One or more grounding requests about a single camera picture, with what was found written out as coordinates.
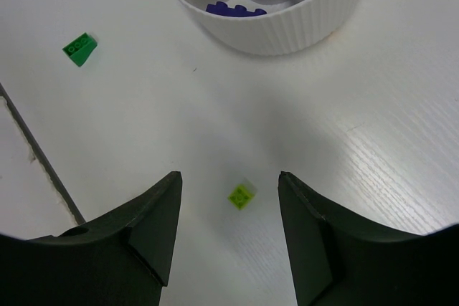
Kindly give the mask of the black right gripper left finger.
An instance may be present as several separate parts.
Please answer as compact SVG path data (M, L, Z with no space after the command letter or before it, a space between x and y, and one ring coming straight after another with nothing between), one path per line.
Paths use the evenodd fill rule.
M1 236L2 305L158 305L169 282L182 177L59 236Z

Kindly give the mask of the small dark green lego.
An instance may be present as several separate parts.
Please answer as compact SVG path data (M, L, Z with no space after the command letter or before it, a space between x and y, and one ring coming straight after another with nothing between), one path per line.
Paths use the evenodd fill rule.
M76 66L82 67L97 46L98 43L92 36L83 33L63 47L62 51Z

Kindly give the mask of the small lime green lego plate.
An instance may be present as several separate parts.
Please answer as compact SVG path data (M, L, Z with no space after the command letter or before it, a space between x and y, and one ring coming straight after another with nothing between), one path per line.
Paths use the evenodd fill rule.
M248 179L242 179L227 197L228 201L239 211L243 210L257 195L257 188Z

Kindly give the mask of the blue lego brick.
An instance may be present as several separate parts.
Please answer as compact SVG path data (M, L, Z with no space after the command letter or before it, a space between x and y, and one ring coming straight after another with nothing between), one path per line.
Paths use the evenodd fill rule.
M227 5L227 3L223 1L217 1L215 4L208 4L206 7L206 12L217 16L234 18L247 18L254 16L263 16L267 14L267 12L264 9L255 9L254 11L249 11L243 5L236 5L234 7L230 7Z

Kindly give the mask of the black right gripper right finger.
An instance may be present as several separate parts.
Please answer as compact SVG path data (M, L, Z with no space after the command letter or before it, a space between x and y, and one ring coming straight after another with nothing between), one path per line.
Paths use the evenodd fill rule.
M378 224L292 173L278 197L299 305L456 305L458 226L416 235Z

